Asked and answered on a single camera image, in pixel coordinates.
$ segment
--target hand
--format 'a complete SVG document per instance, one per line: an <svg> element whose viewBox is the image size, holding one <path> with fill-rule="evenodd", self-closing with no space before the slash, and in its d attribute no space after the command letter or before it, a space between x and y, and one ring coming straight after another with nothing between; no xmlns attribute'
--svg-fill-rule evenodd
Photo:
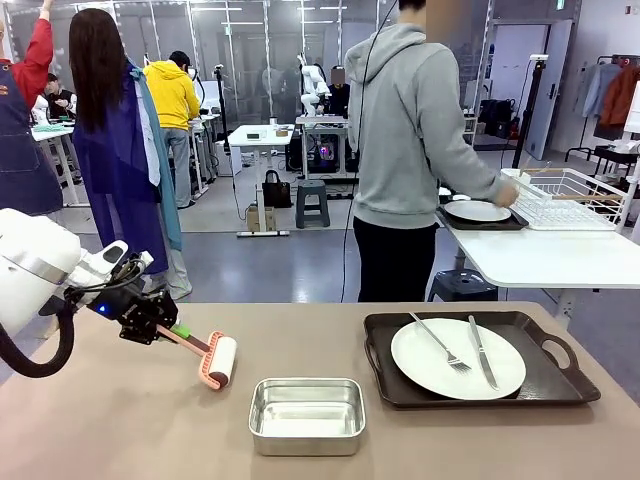
<svg viewBox="0 0 640 480"><path fill-rule="evenodd" d="M493 199L493 203L498 207L507 208L516 203L518 199L518 190L511 185L504 185Z"/></svg>

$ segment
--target orange jacket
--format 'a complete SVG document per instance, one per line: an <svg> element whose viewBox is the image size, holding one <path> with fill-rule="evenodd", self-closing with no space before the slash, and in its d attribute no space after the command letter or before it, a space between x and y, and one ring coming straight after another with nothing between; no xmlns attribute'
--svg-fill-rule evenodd
<svg viewBox="0 0 640 480"><path fill-rule="evenodd" d="M600 117L600 124L605 127L620 126L627 123L627 116L631 109L636 83L640 80L640 67L628 66L615 78L607 95L604 97L604 109Z"/></svg>

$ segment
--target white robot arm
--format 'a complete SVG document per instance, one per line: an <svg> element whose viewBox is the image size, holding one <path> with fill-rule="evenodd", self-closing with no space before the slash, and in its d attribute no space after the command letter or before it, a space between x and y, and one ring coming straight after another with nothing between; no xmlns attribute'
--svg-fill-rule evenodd
<svg viewBox="0 0 640 480"><path fill-rule="evenodd" d="M307 65L304 57L298 55L300 64L302 65L301 73L304 84L304 94L300 97L304 105L307 117L316 116L316 106L320 102L320 97L330 96L329 87L322 78L320 69L317 65Z"/></svg>
<svg viewBox="0 0 640 480"><path fill-rule="evenodd" d="M148 345L172 329L178 310L169 294L142 292L140 276L153 258L144 252L125 259L127 250L116 241L91 254L47 217L0 210L0 357L28 377L56 373L71 355L73 315L82 305L117 320L127 340ZM44 364L29 360L11 340L38 311L57 315L60 325L58 352Z"/></svg>

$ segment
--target gray hoodie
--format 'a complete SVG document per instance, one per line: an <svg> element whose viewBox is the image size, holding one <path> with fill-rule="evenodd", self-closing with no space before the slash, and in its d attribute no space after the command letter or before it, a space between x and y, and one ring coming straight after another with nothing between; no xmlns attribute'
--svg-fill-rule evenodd
<svg viewBox="0 0 640 480"><path fill-rule="evenodd" d="M502 181L462 137L458 64L451 50L426 43L424 31L408 24L382 29L373 50L372 41L373 35L349 49L345 60L351 79L349 143L354 151L360 146L355 216L389 228L433 225L436 179L474 198L492 199Z"/></svg>

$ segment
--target tray handle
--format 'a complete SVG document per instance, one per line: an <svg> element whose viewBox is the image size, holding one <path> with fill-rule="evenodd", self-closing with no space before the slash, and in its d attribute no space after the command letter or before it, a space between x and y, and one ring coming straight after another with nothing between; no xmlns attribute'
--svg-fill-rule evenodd
<svg viewBox="0 0 640 480"><path fill-rule="evenodd" d="M373 371L375 372L376 377L379 378L379 376L382 374L382 369L378 364L377 357L374 359L375 353L373 352L373 345L371 344L371 340L369 340L369 337L364 339L364 353L367 356L367 360L369 360L369 365L371 365L371 368L373 368Z"/></svg>
<svg viewBox="0 0 640 480"><path fill-rule="evenodd" d="M576 352L573 351L573 348L571 348L571 345L569 345L565 340L563 340L560 337L556 337L555 335L551 335L550 333L544 332L544 335L541 335L540 337L538 337L537 341L540 348L542 348L545 342L553 342L564 350L564 352L567 354L567 357L569 357L569 365L567 366L567 368L558 367L560 368L560 370L571 370L571 371L580 370L580 365L578 365L578 357L576 355ZM542 348L542 350L547 356L551 357L553 361L556 361L554 355L551 352L545 350L544 348Z"/></svg>

